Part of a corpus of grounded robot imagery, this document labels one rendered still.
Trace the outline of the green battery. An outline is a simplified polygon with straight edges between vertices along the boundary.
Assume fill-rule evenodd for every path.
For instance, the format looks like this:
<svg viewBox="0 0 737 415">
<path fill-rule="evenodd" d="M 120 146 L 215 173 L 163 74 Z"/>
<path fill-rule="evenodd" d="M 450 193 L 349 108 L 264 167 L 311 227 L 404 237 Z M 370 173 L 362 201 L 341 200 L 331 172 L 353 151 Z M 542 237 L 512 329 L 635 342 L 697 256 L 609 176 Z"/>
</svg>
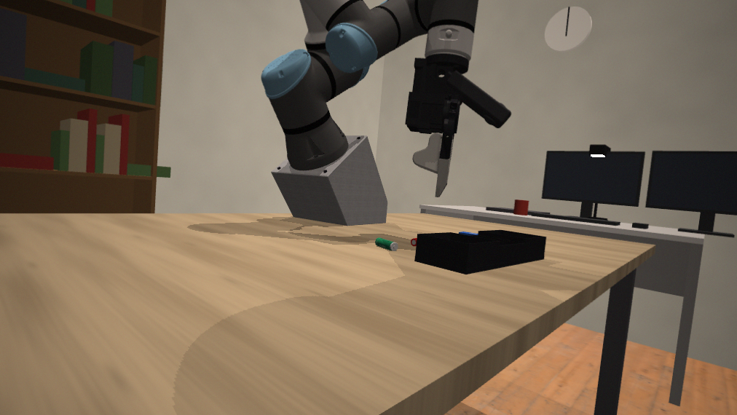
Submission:
<svg viewBox="0 0 737 415">
<path fill-rule="evenodd" d="M 375 240 L 375 244 L 379 247 L 392 250 L 392 251 L 396 251 L 398 249 L 398 244 L 396 242 L 392 242 L 392 241 L 385 240 L 382 238 L 377 238 Z"/>
</svg>

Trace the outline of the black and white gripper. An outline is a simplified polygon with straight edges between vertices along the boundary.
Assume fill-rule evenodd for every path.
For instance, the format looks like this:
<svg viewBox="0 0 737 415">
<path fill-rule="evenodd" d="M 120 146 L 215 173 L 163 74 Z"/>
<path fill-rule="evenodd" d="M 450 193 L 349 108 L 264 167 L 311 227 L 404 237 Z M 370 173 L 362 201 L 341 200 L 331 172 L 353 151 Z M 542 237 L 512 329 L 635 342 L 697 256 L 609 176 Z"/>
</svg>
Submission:
<svg viewBox="0 0 737 415">
<path fill-rule="evenodd" d="M 446 81 L 454 71 L 468 72 L 468 66 L 467 58 L 453 54 L 434 54 L 414 61 L 414 83 L 412 92 L 409 92 L 405 125 L 411 132 L 433 133 L 427 148 L 414 153 L 413 162 L 438 174 L 435 197 L 440 197 L 447 185 L 462 104 L 462 95 L 452 90 Z"/>
</svg>

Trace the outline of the black rack of bins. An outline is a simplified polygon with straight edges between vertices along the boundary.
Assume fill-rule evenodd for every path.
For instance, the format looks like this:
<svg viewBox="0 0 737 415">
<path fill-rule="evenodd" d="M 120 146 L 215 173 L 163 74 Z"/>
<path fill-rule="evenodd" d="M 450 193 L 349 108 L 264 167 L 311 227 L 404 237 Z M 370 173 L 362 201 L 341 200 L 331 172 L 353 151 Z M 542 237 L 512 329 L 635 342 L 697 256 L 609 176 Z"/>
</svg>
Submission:
<svg viewBox="0 0 737 415">
<path fill-rule="evenodd" d="M 415 260 L 472 274 L 544 259 L 546 237 L 505 230 L 417 234 Z"/>
</svg>

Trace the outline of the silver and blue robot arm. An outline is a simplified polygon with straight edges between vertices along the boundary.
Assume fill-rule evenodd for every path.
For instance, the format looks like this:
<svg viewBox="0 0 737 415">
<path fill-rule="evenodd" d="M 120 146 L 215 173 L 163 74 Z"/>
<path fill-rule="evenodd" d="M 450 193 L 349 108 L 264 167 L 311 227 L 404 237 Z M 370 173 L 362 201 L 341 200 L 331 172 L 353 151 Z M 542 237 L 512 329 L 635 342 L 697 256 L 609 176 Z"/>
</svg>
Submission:
<svg viewBox="0 0 737 415">
<path fill-rule="evenodd" d="M 261 74 L 295 170 L 324 167 L 347 151 L 347 138 L 326 103 L 354 87 L 387 53 L 427 34 L 425 58 L 453 54 L 471 59 L 478 0 L 386 0 L 372 9 L 363 0 L 300 3 L 307 51 L 281 55 Z M 500 128 L 511 116 L 458 71 L 446 84 L 489 125 Z"/>
</svg>

